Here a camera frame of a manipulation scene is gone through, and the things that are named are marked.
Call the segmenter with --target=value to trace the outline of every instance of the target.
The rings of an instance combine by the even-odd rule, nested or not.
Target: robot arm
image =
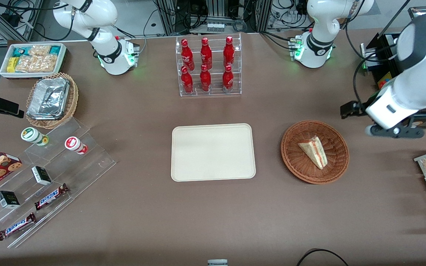
[[[53,10],[56,21],[87,39],[98,54],[102,67],[112,75],[120,75],[137,66],[139,56],[131,42],[117,40],[109,26],[117,21],[117,10],[110,0],[65,0],[68,6]]]
[[[341,116],[369,115],[375,125],[366,128],[368,135],[421,138],[424,131],[412,122],[413,114],[426,108],[426,14],[412,20],[400,34],[396,61],[402,73],[363,104],[365,113],[350,102],[341,106]]]
[[[329,58],[331,46],[340,30],[337,19],[365,14],[373,4],[374,0],[309,0],[306,8],[315,25],[311,33],[296,36],[301,44],[295,46],[298,50],[294,59],[306,67],[321,67]]]

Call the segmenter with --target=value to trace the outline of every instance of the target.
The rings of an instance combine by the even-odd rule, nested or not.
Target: red bottle
[[[186,66],[182,66],[181,68],[182,75],[182,84],[184,87],[184,91],[186,94],[192,94],[193,93],[193,79],[190,73],[188,73],[188,68]]]
[[[204,92],[209,92],[212,84],[212,76],[210,75],[210,72],[208,72],[208,67],[205,64],[202,65],[200,80],[202,82],[202,90]]]
[[[223,65],[226,67],[228,64],[233,65],[234,63],[234,47],[233,47],[233,37],[226,37],[226,45],[223,50]]]
[[[230,93],[233,90],[233,73],[231,72],[231,65],[224,68],[223,73],[223,92]]]
[[[202,50],[200,51],[200,55],[202,57],[202,64],[205,64],[208,69],[211,69],[213,67],[213,56],[207,37],[202,38]]]
[[[188,41],[183,39],[182,43],[182,61],[184,62],[184,66],[188,67],[189,71],[193,71],[195,69],[195,63],[193,62],[193,53],[192,49],[188,47]]]

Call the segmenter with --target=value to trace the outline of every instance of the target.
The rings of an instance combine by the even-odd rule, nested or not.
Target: table
[[[376,32],[350,35],[358,45]],[[107,74],[88,42],[67,42],[63,71],[80,90],[76,118],[119,163],[22,246],[0,245],[0,265],[294,265],[312,248],[350,265],[426,265],[426,184],[412,160],[426,154],[426,135],[371,138],[369,118],[341,120],[359,62],[344,33],[319,69],[291,62],[259,34],[242,38],[243,94],[202,99],[179,96],[175,38],[149,39],[139,67],[122,76]],[[2,78],[0,96],[24,106],[33,84]],[[362,98],[372,94],[371,76],[359,75],[357,85]],[[348,143],[350,165],[332,184],[302,182],[282,162],[282,134],[305,119],[330,124]],[[255,177],[174,182],[171,131],[218,123],[251,125]],[[0,115],[0,151],[21,153],[28,125]]]

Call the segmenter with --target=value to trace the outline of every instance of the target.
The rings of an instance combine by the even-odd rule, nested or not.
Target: clear acrylic shelf
[[[15,248],[22,244],[116,164],[111,156],[90,136],[88,128],[75,118],[54,128],[47,135],[49,143],[42,147],[33,144],[27,148],[24,153],[19,155],[23,163],[22,168],[13,176],[0,182],[0,190],[14,192],[21,204],[14,210],[4,209],[0,205],[0,231],[26,218],[31,212],[34,212],[37,219],[36,224],[26,226],[23,230],[15,232],[1,241],[2,245],[8,248]],[[88,152],[78,155],[67,150],[64,141],[70,136],[78,137],[82,143],[87,145]],[[50,185],[44,186],[36,183],[31,171],[31,168],[36,165],[46,168],[52,179]],[[36,211],[34,203],[64,183],[70,190],[46,207]]]
[[[234,75],[233,79],[233,89],[230,93],[223,92],[223,49],[226,44],[226,37],[233,37],[233,46],[234,46],[234,63],[232,65],[232,73]],[[200,66],[202,65],[202,60],[200,57],[200,50],[202,48],[202,37],[204,36],[182,36],[176,38],[176,63],[177,63],[177,75],[179,76],[179,92],[181,96],[228,96],[242,93],[242,59],[241,59],[241,35],[240,34],[230,34],[230,35],[207,35],[208,43],[212,49],[213,54],[213,67],[210,69],[210,74],[212,77],[212,87],[210,92],[204,92],[201,89],[200,82]],[[193,79],[193,93],[186,94],[181,80],[181,67],[183,66],[182,62],[182,45],[180,44],[182,39],[188,40],[188,46],[192,49],[193,52],[193,62],[195,63],[195,69],[190,72]]]

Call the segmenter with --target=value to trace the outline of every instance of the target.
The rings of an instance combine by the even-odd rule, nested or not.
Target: wicker basket
[[[54,75],[46,76],[42,79],[55,79],[55,78],[64,78],[70,81],[69,95],[67,97],[65,114],[59,120],[35,120],[32,118],[29,118],[29,116],[26,115],[26,118],[28,119],[29,123],[33,126],[42,127],[46,129],[53,129],[56,126],[63,123],[64,121],[66,121],[67,119],[71,118],[73,116],[73,113],[75,113],[75,109],[77,108],[77,101],[78,101],[77,84],[75,84],[75,82],[69,75],[64,73],[57,73]],[[35,88],[36,88],[36,84],[34,84],[31,92],[29,93],[28,100],[26,101],[26,108],[29,108],[29,103],[31,103],[32,95],[34,94]]]
[[[318,136],[328,165],[320,170],[303,152],[298,143]],[[326,123],[304,120],[289,127],[280,146],[287,168],[298,178],[312,184],[327,184],[338,180],[348,168],[349,150],[341,134]]]

